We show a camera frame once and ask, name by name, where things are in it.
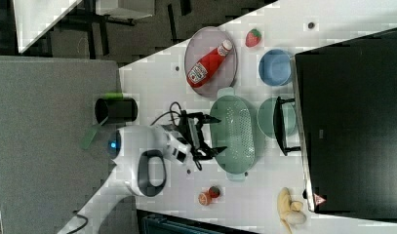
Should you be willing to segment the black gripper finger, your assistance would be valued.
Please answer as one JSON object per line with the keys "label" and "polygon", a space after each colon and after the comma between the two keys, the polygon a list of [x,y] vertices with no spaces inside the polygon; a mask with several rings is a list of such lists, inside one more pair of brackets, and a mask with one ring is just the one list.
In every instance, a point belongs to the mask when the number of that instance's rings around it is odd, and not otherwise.
{"label": "black gripper finger", "polygon": [[207,148],[204,149],[204,153],[205,153],[204,159],[205,160],[211,160],[214,157],[217,157],[225,149],[226,149],[226,146],[215,147],[215,148],[207,147]]}
{"label": "black gripper finger", "polygon": [[220,123],[220,119],[213,117],[209,114],[204,114],[201,122],[203,124],[215,124],[215,123]]}

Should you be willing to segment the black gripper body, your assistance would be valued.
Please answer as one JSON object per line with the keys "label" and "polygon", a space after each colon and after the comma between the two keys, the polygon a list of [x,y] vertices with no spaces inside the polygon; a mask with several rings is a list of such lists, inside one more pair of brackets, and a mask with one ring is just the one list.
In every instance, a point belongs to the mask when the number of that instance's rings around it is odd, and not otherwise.
{"label": "black gripper body", "polygon": [[182,110],[179,114],[179,122],[176,131],[179,132],[184,141],[191,146],[190,153],[194,161],[209,159],[209,146],[204,142],[202,127],[208,124],[208,117],[202,112],[187,113]]}

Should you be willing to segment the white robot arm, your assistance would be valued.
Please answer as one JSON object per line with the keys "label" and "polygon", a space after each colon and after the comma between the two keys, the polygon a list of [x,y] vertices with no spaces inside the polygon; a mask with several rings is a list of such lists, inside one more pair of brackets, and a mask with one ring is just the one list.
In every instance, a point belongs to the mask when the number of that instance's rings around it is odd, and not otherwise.
{"label": "white robot arm", "polygon": [[210,147],[202,127],[219,121],[202,112],[182,111],[174,124],[133,125],[116,130],[108,143],[114,168],[107,180],[57,234],[98,234],[116,205],[129,196],[155,197],[168,180],[166,165],[211,160],[223,147]]}

